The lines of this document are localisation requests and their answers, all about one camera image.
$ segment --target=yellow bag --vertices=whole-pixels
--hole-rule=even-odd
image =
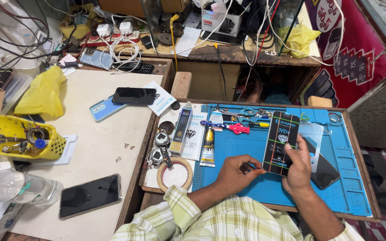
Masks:
[[[29,90],[20,99],[15,114],[48,113],[51,116],[62,116],[63,109],[59,99],[59,87],[67,78],[58,66],[49,68],[31,82]]]
[[[289,29],[290,29],[290,26],[280,28],[278,31],[278,36],[280,36],[281,39],[285,39]],[[299,24],[296,27],[292,28],[290,32],[290,36],[288,36],[288,39],[285,45],[291,49],[299,50],[309,54],[310,42],[316,39],[320,33],[321,33],[320,31],[311,30],[306,25]],[[289,51],[290,50],[288,50],[286,47],[284,47],[284,49],[282,50],[282,52],[289,52]],[[291,51],[290,54],[295,58],[306,57],[305,54],[302,54],[296,51]]]

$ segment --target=diamond logo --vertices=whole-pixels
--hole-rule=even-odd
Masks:
[[[196,131],[190,129],[187,130],[187,137],[189,139],[192,138],[194,135],[196,135]]]
[[[279,141],[281,141],[282,143],[285,143],[287,140],[288,140],[288,137],[286,135],[283,135],[283,134],[280,134],[278,136],[278,139]]]

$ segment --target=power strip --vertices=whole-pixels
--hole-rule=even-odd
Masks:
[[[103,38],[105,41],[108,42],[108,44],[112,44],[114,41],[120,39],[121,35],[112,34],[110,36],[105,36]],[[127,39],[137,43],[141,39],[141,35],[139,34],[139,31],[133,31],[131,35],[127,36]],[[83,41],[80,42],[80,45],[83,47],[85,42],[86,40],[84,39]],[[119,44],[125,44],[125,43],[130,43],[130,42],[121,41]],[[86,47],[97,47],[97,46],[108,46],[108,45],[99,36],[98,37],[90,36],[86,43]]]

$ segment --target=water bottle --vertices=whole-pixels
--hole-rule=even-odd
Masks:
[[[0,171],[0,202],[51,205],[61,197],[62,183],[9,169]]]

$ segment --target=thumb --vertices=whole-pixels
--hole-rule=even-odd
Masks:
[[[294,165],[304,164],[302,161],[302,158],[300,157],[299,152],[294,150],[293,147],[290,146],[290,144],[286,144],[284,146],[284,149],[285,149],[285,153],[288,154],[288,156],[290,157]]]
[[[254,170],[250,171],[249,173],[247,173],[245,175],[245,178],[247,179],[248,183],[251,183],[258,176],[260,176],[261,174],[265,174],[265,173],[266,173],[266,171],[263,169],[254,169]]]

